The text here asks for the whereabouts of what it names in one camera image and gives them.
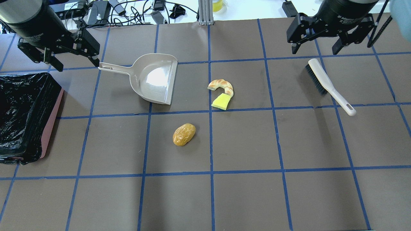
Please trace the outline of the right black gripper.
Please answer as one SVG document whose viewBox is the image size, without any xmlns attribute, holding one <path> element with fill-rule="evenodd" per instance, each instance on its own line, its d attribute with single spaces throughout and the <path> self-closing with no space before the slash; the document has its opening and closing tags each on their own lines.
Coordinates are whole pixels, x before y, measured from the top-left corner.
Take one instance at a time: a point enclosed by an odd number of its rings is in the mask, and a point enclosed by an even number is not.
<svg viewBox="0 0 411 231">
<path fill-rule="evenodd" d="M 362 43 L 374 26 L 371 14 L 350 19 L 333 13 L 325 16 L 297 13 L 286 31 L 286 38 L 292 44 L 292 54 L 297 54 L 301 45 L 307 41 L 339 37 L 332 47 L 333 55 L 336 55 L 345 46 Z"/>
</svg>

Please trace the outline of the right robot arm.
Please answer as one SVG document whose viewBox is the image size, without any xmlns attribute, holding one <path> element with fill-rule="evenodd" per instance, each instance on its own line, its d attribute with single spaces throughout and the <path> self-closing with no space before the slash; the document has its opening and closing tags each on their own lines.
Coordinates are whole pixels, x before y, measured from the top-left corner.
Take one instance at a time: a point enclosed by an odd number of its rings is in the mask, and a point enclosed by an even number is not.
<svg viewBox="0 0 411 231">
<path fill-rule="evenodd" d="M 292 54 L 316 38 L 335 38 L 333 55 L 350 44 L 361 44 L 375 27 L 370 10 L 377 0 L 324 0 L 314 16 L 299 12 L 286 31 Z"/>
</svg>

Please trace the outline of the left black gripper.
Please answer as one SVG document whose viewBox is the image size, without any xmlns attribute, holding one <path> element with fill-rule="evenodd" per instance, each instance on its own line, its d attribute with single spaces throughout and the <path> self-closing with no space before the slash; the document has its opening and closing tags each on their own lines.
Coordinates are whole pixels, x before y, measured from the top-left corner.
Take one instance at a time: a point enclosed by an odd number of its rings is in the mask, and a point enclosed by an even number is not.
<svg viewBox="0 0 411 231">
<path fill-rule="evenodd" d="M 100 44 L 86 28 L 72 33 L 59 20 L 29 20 L 17 24 L 17 33 L 20 35 L 17 47 L 34 63 L 43 62 L 62 72 L 64 65 L 53 53 L 72 53 L 99 66 Z"/>
</svg>

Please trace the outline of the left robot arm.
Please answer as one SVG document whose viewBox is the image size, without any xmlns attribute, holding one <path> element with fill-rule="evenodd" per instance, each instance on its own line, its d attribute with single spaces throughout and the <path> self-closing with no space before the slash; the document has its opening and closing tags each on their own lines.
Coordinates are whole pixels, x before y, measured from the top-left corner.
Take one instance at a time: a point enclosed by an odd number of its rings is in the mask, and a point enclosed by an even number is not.
<svg viewBox="0 0 411 231">
<path fill-rule="evenodd" d="M 47 0 L 2 0 L 1 21 L 20 36 L 18 48 L 34 63 L 45 63 L 57 71 L 64 65 L 55 55 L 71 53 L 87 57 L 98 67 L 100 44 L 85 29 L 66 29 Z"/>
</svg>

